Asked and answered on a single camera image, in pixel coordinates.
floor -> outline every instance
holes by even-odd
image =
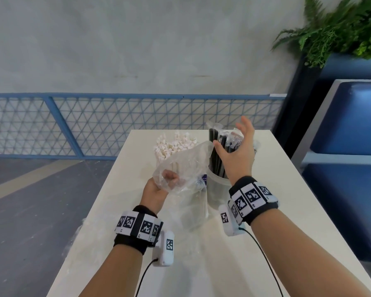
[[[113,163],[0,159],[0,297],[46,296]]]

person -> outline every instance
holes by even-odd
[[[246,117],[242,117],[241,122],[236,126],[244,139],[237,151],[229,154],[218,141],[213,142],[231,185],[252,175],[254,128]],[[178,181],[175,173],[168,172],[165,177],[172,179],[173,184]],[[140,205],[158,214],[167,195],[151,178],[144,188]],[[250,226],[290,296],[371,296],[350,271],[279,209],[263,212]],[[142,260],[139,250],[128,245],[115,245],[79,297],[133,297]]]

artificial plant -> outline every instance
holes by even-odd
[[[322,68],[332,53],[371,59],[371,0],[341,0],[330,13],[320,0],[305,0],[304,15],[306,26],[282,30],[273,49],[283,43],[297,45],[310,67]]]

clear plastic bag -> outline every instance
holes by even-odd
[[[206,141],[193,149],[180,151],[165,159],[153,173],[155,183],[169,192],[160,215],[177,237],[188,237],[191,231],[208,218],[207,190],[202,176],[207,173],[212,142]],[[164,171],[178,174],[173,186]]]

table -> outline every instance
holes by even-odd
[[[138,204],[144,185],[153,174],[156,164],[153,146],[163,132],[168,138],[174,135],[174,130],[131,131],[48,297],[78,296],[103,263],[113,246],[120,214]],[[206,130],[189,133],[198,142],[208,139]],[[294,223],[371,290],[370,277],[272,133],[257,130],[255,139],[261,146],[253,176],[277,196],[280,209]],[[190,235],[192,246],[187,241],[176,244],[175,238],[175,263],[171,267],[150,267],[140,297],[280,295],[257,245],[248,235],[227,237],[217,211],[210,209],[207,222]],[[142,272],[151,256],[149,248],[143,258]]]

